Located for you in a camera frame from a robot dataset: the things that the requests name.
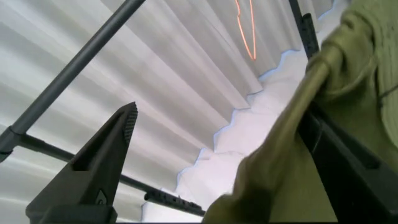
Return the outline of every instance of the pleated curtain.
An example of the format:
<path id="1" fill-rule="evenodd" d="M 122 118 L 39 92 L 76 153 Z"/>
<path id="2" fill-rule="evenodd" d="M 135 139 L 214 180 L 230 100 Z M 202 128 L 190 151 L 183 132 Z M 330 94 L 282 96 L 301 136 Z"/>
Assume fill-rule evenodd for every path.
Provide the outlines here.
<path id="1" fill-rule="evenodd" d="M 0 0 L 0 131 L 121 3 Z M 319 30 L 317 17 L 332 3 L 303 0 L 300 7 Z M 256 60 L 244 46 L 235 1 L 147 0 L 28 133 L 76 153 L 120 106 L 135 101 L 139 116 L 123 174 L 173 192 L 178 173 L 201 150 L 213 149 L 214 134 L 229 124 L 233 109 L 248 108 L 247 95 L 262 90 L 258 78 L 278 66 L 282 52 L 302 47 L 288 1 L 252 4 Z M 253 51 L 250 3 L 239 5 Z M 0 221 L 27 223 L 25 206 L 64 165 L 15 148 L 0 164 Z M 114 206 L 120 220 L 143 219 L 143 195 L 119 185 Z"/>

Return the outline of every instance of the orange cord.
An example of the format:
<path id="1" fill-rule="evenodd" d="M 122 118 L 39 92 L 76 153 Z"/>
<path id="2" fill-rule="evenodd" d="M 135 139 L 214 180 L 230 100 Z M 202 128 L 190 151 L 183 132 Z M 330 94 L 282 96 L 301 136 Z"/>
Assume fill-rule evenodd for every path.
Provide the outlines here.
<path id="1" fill-rule="evenodd" d="M 246 42 L 246 38 L 244 37 L 244 33 L 242 30 L 241 19 L 240 19 L 241 8 L 239 7 L 238 0 L 235 0 L 235 2 L 236 2 L 236 6 L 238 7 L 238 25 L 239 25 L 239 29 L 241 29 L 241 34 L 242 34 L 242 39 L 243 39 L 244 45 L 246 46 L 246 50 L 247 50 L 251 60 L 255 60 L 256 59 L 256 34 L 254 33 L 254 17 L 253 17 L 253 6 L 251 3 L 251 0 L 250 0 L 250 11 L 251 11 L 252 34 L 253 34 L 253 55 L 250 52 L 248 43 Z"/>

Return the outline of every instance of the curtain fold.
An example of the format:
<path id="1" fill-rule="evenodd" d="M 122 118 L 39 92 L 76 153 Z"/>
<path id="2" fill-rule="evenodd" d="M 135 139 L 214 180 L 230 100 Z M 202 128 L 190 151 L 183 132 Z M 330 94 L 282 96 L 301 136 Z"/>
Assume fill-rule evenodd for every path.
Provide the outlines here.
<path id="1" fill-rule="evenodd" d="M 83 47 L 120 0 L 0 0 L 0 131 Z M 239 1 L 252 50 L 249 1 Z M 315 18 L 331 0 L 302 0 Z M 234 1 L 147 0 L 29 130 L 76 153 L 122 105 L 139 116 L 123 174 L 174 191 L 213 135 L 231 121 L 281 53 L 301 48 L 288 1 L 253 1 L 257 59 L 246 52 Z M 22 148 L 0 167 L 0 207 L 30 202 L 64 162 Z M 15 185 L 32 186 L 26 194 Z M 140 220 L 143 194 L 119 185 L 119 217 Z"/>

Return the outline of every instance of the green garment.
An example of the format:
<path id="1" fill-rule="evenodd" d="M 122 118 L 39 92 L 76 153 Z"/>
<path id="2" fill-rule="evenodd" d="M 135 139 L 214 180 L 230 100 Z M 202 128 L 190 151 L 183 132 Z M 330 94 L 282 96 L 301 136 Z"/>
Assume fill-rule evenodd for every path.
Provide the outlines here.
<path id="1" fill-rule="evenodd" d="M 262 146 L 241 161 L 232 195 L 218 198 L 203 222 L 337 221 L 297 134 L 312 100 L 398 173 L 396 9 L 396 0 L 357 0 L 345 10 Z"/>

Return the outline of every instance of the orange wire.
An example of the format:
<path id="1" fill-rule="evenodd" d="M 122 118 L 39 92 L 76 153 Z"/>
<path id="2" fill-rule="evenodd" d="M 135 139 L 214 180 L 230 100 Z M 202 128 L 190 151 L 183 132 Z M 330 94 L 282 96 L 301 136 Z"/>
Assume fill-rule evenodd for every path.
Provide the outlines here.
<path id="1" fill-rule="evenodd" d="M 248 43 L 246 42 L 246 38 L 244 37 L 244 33 L 242 30 L 242 25 L 241 25 L 241 19 L 240 19 L 240 15 L 241 15 L 241 8 L 239 7 L 239 3 L 238 0 L 235 0 L 236 2 L 236 6 L 238 7 L 238 25 L 239 25 L 239 29 L 241 30 L 241 34 L 242 34 L 242 39 L 244 42 L 244 45 L 246 47 L 246 50 L 251 58 L 251 60 L 255 60 L 256 59 L 256 34 L 254 33 L 254 17 L 253 17 L 253 6 L 250 0 L 250 11 L 251 11 L 251 26 L 252 26 L 252 34 L 253 34 L 253 55 L 250 52 L 250 49 L 248 47 Z"/>

